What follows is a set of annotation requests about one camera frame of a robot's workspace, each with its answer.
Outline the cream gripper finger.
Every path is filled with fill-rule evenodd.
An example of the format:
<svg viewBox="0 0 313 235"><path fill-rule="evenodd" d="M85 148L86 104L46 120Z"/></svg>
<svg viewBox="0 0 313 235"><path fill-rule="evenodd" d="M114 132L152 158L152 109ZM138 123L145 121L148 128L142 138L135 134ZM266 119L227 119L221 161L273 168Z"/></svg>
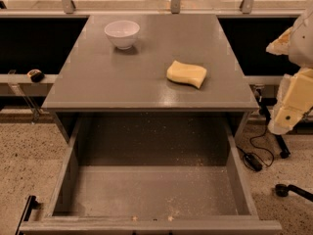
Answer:
<svg viewBox="0 0 313 235"><path fill-rule="evenodd" d="M277 39L271 42L267 47L266 51L273 55L287 55L289 53L291 36L291 27L285 30Z"/></svg>
<svg viewBox="0 0 313 235"><path fill-rule="evenodd" d="M274 133L283 135L303 119L313 108L313 70L301 68L294 75L285 74L277 93L277 103L271 114Z"/></svg>

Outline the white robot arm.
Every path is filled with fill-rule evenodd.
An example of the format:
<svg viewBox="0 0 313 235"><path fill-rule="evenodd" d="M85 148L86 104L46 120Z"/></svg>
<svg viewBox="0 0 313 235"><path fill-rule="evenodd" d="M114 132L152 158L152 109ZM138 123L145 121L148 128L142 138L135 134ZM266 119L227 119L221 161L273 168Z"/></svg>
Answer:
<svg viewBox="0 0 313 235"><path fill-rule="evenodd" d="M294 75L283 76L268 123L271 133L282 135L293 130L313 108L313 7L307 8L266 51L287 55L291 63L299 66Z"/></svg>

